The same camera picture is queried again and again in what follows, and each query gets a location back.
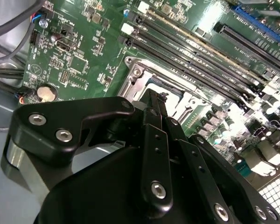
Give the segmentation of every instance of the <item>motherboard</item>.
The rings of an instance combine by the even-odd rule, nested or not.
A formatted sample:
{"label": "motherboard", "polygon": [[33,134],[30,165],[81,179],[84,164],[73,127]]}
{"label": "motherboard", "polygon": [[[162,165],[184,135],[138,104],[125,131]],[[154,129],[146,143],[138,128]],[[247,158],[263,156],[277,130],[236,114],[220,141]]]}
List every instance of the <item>motherboard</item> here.
{"label": "motherboard", "polygon": [[22,103],[152,89],[242,175],[280,166],[278,0],[50,0],[38,15]]}

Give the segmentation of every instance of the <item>silver screw head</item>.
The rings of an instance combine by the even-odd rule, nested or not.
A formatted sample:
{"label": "silver screw head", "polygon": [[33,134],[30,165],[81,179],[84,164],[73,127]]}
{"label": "silver screw head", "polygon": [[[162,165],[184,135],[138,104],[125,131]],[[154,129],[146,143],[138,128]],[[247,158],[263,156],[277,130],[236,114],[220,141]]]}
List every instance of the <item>silver screw head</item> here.
{"label": "silver screw head", "polygon": [[38,25],[43,28],[43,29],[46,29],[48,28],[49,26],[49,23],[46,19],[40,19],[39,22],[38,22]]}
{"label": "silver screw head", "polygon": [[32,114],[28,118],[29,122],[36,126],[42,126],[47,122],[47,119],[40,114]]}
{"label": "silver screw head", "polygon": [[133,74],[136,76],[136,77],[139,77],[140,75],[141,75],[141,71],[140,71],[140,69],[134,69],[133,70]]}
{"label": "silver screw head", "polygon": [[218,214],[218,216],[225,222],[229,220],[229,216],[227,211],[222,207],[220,204],[215,204],[215,211]]}
{"label": "silver screw head", "polygon": [[62,142],[69,142],[73,139],[73,135],[68,130],[58,130],[56,132],[56,138]]}
{"label": "silver screw head", "polygon": [[263,212],[263,210],[261,210],[260,207],[255,206],[255,211],[259,217],[261,217],[263,220],[266,220],[266,214]]}
{"label": "silver screw head", "polygon": [[160,183],[153,183],[151,185],[151,191],[159,199],[166,197],[166,190]]}
{"label": "silver screw head", "polygon": [[270,210],[269,208],[267,208],[266,210],[274,220],[278,219],[276,214],[272,210]]}
{"label": "silver screw head", "polygon": [[175,120],[175,119],[171,119],[171,122],[172,122],[172,124],[174,124],[174,125],[178,125],[178,122],[177,122],[177,120]]}

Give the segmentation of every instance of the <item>black metal arm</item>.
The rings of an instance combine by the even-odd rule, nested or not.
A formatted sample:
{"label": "black metal arm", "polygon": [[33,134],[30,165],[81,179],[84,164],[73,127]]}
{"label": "black metal arm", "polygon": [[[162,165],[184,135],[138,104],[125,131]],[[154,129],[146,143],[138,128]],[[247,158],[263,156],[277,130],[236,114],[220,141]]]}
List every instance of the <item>black metal arm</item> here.
{"label": "black metal arm", "polygon": [[[35,223],[280,224],[204,138],[186,138],[165,100],[147,91],[135,107],[113,97],[15,111],[1,166],[38,196]],[[125,147],[72,174],[82,145],[116,141]]]}

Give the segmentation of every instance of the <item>blue pcie slot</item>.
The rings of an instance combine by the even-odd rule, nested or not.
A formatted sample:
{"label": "blue pcie slot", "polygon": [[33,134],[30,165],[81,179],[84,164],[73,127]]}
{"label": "blue pcie slot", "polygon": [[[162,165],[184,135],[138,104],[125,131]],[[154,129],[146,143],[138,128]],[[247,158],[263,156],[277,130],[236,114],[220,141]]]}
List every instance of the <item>blue pcie slot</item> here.
{"label": "blue pcie slot", "polygon": [[254,17],[246,13],[243,9],[241,9],[240,6],[232,6],[231,10],[235,12],[237,15],[239,15],[244,20],[250,22],[252,25],[254,25],[256,28],[263,31],[265,34],[271,36],[276,42],[280,43],[280,36],[272,31],[269,27],[262,24],[261,22],[257,21]]}

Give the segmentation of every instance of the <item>white connector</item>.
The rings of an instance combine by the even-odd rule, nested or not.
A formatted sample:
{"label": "white connector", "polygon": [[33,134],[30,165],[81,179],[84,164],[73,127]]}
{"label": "white connector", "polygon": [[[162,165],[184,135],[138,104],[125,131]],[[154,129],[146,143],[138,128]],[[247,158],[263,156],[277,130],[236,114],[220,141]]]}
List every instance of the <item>white connector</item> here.
{"label": "white connector", "polygon": [[132,27],[131,25],[124,23],[122,25],[121,31],[124,32],[125,34],[131,35],[134,31],[134,27]]}
{"label": "white connector", "polygon": [[147,13],[149,9],[149,4],[147,4],[146,2],[140,2],[139,6],[138,6],[138,10],[144,14]]}

